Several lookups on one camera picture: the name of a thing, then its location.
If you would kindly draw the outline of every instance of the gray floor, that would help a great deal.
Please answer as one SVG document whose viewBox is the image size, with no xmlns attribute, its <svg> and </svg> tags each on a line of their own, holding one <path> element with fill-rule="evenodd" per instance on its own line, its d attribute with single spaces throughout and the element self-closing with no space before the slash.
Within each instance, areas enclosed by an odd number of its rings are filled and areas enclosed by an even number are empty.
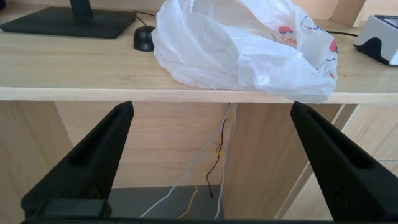
<svg viewBox="0 0 398 224">
<path fill-rule="evenodd" d="M 137 218 L 142 215 L 159 199 L 166 196 L 171 187 L 144 187 L 128 189 L 112 189 L 109 203 L 112 207 L 113 217 Z M 220 193 L 218 185 L 212 185 L 213 199 L 207 185 L 198 186 L 198 193 L 192 207 L 185 218 L 213 219 L 217 212 L 217 201 Z M 176 187 L 170 197 L 149 212 L 146 218 L 176 218 L 183 213 L 189 204 L 194 186 Z M 224 219 L 221 206 L 218 219 Z"/>
</svg>

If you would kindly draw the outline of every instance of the desk surface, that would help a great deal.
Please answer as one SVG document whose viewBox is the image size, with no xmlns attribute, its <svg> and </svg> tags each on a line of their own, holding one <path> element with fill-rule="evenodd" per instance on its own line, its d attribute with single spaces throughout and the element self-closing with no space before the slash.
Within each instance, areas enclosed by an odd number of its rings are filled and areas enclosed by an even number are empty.
<svg viewBox="0 0 398 224">
<path fill-rule="evenodd" d="M 0 23 L 45 6 L 10 5 Z M 151 16 L 140 15 L 155 25 Z M 326 30 L 358 33 L 332 21 Z M 204 90 L 175 81 L 153 53 L 133 49 L 136 21 L 116 40 L 81 39 L 0 31 L 0 100 L 186 101 L 288 103 L 263 92 Z M 357 52 L 354 38 L 335 35 L 339 79 L 329 103 L 398 104 L 398 68 Z"/>
</svg>

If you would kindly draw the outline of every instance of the black cable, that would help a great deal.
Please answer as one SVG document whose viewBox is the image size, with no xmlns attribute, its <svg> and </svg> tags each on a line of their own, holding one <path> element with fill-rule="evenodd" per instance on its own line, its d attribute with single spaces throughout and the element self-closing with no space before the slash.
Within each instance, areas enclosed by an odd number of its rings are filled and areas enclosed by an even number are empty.
<svg viewBox="0 0 398 224">
<path fill-rule="evenodd" d="M 341 35 L 349 35 L 352 37 L 358 37 L 356 34 L 350 34 L 350 33 L 345 33 L 345 32 L 337 32 L 337 31 L 327 31 L 329 34 L 341 34 Z"/>
<path fill-rule="evenodd" d="M 139 19 L 145 26 L 147 25 L 144 21 L 142 21 L 142 19 L 140 19 L 137 15 L 136 15 L 137 19 Z"/>
<path fill-rule="evenodd" d="M 150 15 L 150 16 L 154 16 L 154 17 L 156 17 L 156 15 L 153 15 L 153 14 L 151 14 L 151 13 L 140 12 L 140 11 L 137 11 L 137 10 L 134 10 L 134 12 L 137 12 L 137 13 L 141 13 L 141 14 L 145 14 L 145 15 Z"/>
<path fill-rule="evenodd" d="M 211 170 L 210 170 L 210 171 L 207 173 L 207 175 L 206 175 L 207 185 L 209 186 L 209 191 L 210 191 L 210 197 L 211 197 L 211 198 L 213 198 L 214 195 L 213 195 L 213 192 L 211 191 L 211 186 L 210 186 L 210 182 L 209 182 L 209 174 L 210 174 L 210 173 L 213 171 L 213 169 L 217 166 L 217 163 L 218 163 L 218 161 L 220 160 L 220 151 L 221 151 L 221 148 L 223 147 L 223 143 L 224 143 L 224 126 L 225 126 L 225 121 L 226 121 L 226 119 L 224 120 L 223 127 L 222 127 L 222 129 L 221 129 L 221 144 L 220 144 L 220 146 L 219 146 L 219 148 L 218 148 L 217 161 L 216 161 L 216 163 L 214 163 L 213 168 L 211 168 Z"/>
</svg>

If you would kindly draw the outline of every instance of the white device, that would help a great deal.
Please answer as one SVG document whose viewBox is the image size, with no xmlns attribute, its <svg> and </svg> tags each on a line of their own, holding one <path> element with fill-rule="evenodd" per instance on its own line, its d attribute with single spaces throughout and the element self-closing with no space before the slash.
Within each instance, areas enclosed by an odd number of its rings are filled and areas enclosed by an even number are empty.
<svg viewBox="0 0 398 224">
<path fill-rule="evenodd" d="M 398 16 L 370 16 L 354 46 L 387 65 L 398 65 Z"/>
</svg>

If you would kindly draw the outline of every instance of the wooden desk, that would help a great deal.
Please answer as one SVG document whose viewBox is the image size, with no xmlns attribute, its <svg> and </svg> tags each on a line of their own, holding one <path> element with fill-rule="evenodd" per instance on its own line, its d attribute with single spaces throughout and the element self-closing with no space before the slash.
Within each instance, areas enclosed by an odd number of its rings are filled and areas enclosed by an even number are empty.
<svg viewBox="0 0 398 224">
<path fill-rule="evenodd" d="M 11 5 L 0 23 L 43 7 Z M 153 17 L 141 17 L 155 25 Z M 317 23 L 326 30 L 359 32 L 332 21 Z M 141 25 L 135 22 L 116 40 L 0 32 L 0 222 L 18 222 L 21 197 L 114 105 L 127 100 L 134 102 L 136 116 L 114 187 L 176 183 L 233 102 L 239 108 L 223 195 L 226 217 L 291 218 L 295 205 L 302 209 L 298 195 L 311 192 L 313 179 L 290 120 L 291 101 L 175 81 L 152 53 L 133 49 L 132 35 Z M 327 104 L 312 106 L 377 159 L 396 162 L 398 69 L 355 51 L 354 38 L 335 37 L 337 88 Z M 230 116 L 224 138 L 231 122 Z M 206 152 L 182 184 L 192 185 L 212 158 Z M 212 184 L 220 183 L 221 171 L 218 166 L 212 173 Z"/>
<path fill-rule="evenodd" d="M 10 21 L 45 6 L 15 5 Z M 142 15 L 148 24 L 155 19 Z M 326 30 L 358 33 L 328 20 Z M 132 47 L 135 22 L 117 40 L 0 33 L 0 100 L 290 103 L 263 92 L 204 90 L 175 81 L 151 53 Z M 353 37 L 335 35 L 339 79 L 329 103 L 398 104 L 398 70 L 357 52 Z"/>
</svg>

